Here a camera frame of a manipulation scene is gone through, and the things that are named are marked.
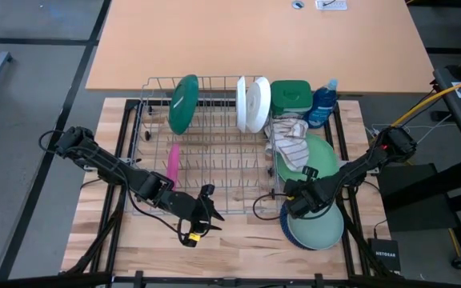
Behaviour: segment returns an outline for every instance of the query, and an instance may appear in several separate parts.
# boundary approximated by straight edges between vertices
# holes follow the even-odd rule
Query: dish towel
[[[309,148],[305,134],[309,126],[301,119],[273,119],[266,124],[264,132],[270,141],[266,144],[266,153],[272,154],[271,127],[275,140],[275,151],[279,152],[291,171],[302,171],[309,160]]]

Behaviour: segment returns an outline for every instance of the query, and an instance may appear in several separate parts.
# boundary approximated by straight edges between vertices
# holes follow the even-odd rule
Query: yellow cable
[[[453,232],[453,229],[448,228],[447,230],[449,231],[449,235],[451,236],[451,240],[453,241],[453,246],[455,247],[456,255],[458,255],[458,257],[461,257],[460,249],[458,248],[458,243],[456,242],[455,233]]]
[[[445,94],[448,94],[449,92],[452,92],[458,88],[461,87],[461,83],[458,84],[458,85],[455,85],[451,88],[447,88],[445,89],[444,91],[440,91],[438,92],[437,94],[429,97],[428,99],[422,101],[421,103],[419,103],[418,105],[416,105],[414,108],[410,109],[408,112],[406,112],[403,116],[401,116],[398,120],[396,120],[394,123],[391,124],[392,127],[394,126],[397,126],[399,125],[401,122],[403,122],[405,119],[407,119],[408,117],[410,117],[413,113],[415,113],[417,110],[421,109],[423,106],[425,106],[426,104],[428,104],[429,102],[432,102],[438,98],[441,98],[442,96],[444,96]]]

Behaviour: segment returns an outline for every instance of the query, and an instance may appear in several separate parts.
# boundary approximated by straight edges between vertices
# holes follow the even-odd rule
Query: dish rack
[[[203,185],[214,185],[211,198],[222,215],[251,214],[257,197],[282,191],[275,172],[279,156],[266,155],[267,136],[262,130],[257,134],[242,133],[236,126],[235,93],[240,77],[199,76],[198,103],[190,125],[181,135],[170,129],[168,114],[171,94],[182,77],[149,78],[142,87],[139,121],[134,127],[138,133],[131,151],[133,165],[166,175],[170,148],[178,143],[175,190],[197,197]],[[245,76],[247,84],[259,77]],[[278,213],[282,203],[283,198],[265,197],[255,210]],[[167,214],[145,203],[137,204],[148,213]],[[126,210],[142,215],[131,205],[126,205]]]

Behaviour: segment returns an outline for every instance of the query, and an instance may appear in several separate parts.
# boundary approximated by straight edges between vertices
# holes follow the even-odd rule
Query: blue bottle
[[[305,114],[309,128],[319,128],[328,121],[337,102],[337,79],[331,79],[312,95],[312,108]]]

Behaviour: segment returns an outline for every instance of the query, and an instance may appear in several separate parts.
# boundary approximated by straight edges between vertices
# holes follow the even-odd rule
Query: pink brush
[[[170,149],[170,154],[168,154],[168,167],[166,168],[166,176],[174,182],[174,188],[172,190],[175,190],[175,184],[177,183],[177,172],[179,170],[179,155],[181,148],[179,144],[175,143],[172,146],[172,149]]]

